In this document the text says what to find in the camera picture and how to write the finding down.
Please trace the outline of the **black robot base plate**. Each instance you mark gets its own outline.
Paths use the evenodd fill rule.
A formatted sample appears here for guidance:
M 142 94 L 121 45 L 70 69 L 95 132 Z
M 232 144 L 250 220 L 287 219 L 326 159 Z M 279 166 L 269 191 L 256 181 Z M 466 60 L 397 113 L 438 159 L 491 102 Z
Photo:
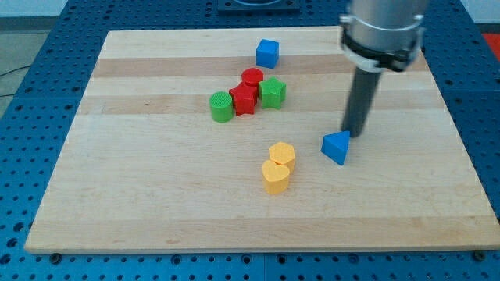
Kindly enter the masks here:
M 237 12 L 299 12 L 300 0 L 216 0 L 219 14 Z

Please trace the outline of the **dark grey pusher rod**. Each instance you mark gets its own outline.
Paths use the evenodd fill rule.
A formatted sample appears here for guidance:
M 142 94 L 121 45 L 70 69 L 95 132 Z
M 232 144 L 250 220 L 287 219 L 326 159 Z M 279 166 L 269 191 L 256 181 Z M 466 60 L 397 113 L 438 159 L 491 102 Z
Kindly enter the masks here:
M 363 132 L 380 77 L 381 72 L 355 68 L 341 124 L 341 130 L 348 131 L 351 138 L 359 137 Z

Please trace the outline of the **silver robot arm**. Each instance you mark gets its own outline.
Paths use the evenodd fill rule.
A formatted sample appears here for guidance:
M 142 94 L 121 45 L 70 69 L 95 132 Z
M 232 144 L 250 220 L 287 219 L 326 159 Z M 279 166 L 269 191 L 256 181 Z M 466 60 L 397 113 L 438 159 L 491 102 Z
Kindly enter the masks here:
M 340 16 L 341 47 L 355 72 L 341 125 L 350 137 L 364 129 L 373 97 L 386 69 L 405 71 L 423 40 L 427 0 L 351 0 Z

